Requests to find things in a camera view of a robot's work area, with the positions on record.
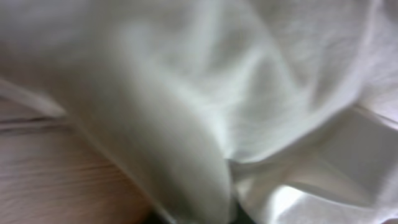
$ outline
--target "white fabric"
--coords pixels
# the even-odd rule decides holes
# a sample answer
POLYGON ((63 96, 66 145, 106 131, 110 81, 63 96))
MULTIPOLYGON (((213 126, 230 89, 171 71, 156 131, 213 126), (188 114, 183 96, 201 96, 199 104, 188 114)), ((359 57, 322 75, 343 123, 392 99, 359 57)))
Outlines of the white fabric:
POLYGON ((396 133, 373 123, 397 127, 396 1, 0 4, 7 83, 54 97, 170 220, 226 223, 233 192, 258 223, 398 213, 396 133))

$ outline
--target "linen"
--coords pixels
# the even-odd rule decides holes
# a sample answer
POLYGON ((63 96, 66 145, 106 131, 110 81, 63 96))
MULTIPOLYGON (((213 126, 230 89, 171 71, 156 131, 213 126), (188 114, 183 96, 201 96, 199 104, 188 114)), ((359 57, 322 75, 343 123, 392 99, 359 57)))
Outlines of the linen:
POLYGON ((380 223, 397 213, 396 9, 2 0, 3 85, 29 93, 5 96, 65 110, 170 222, 227 223, 237 198, 258 223, 380 223))

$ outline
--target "wooden surface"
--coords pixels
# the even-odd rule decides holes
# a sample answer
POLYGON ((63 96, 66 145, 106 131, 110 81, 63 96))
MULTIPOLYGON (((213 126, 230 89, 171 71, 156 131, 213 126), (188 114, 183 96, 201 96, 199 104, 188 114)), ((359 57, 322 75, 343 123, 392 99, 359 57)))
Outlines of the wooden surface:
POLYGON ((65 121, 0 99, 0 224, 133 224, 148 211, 65 121))

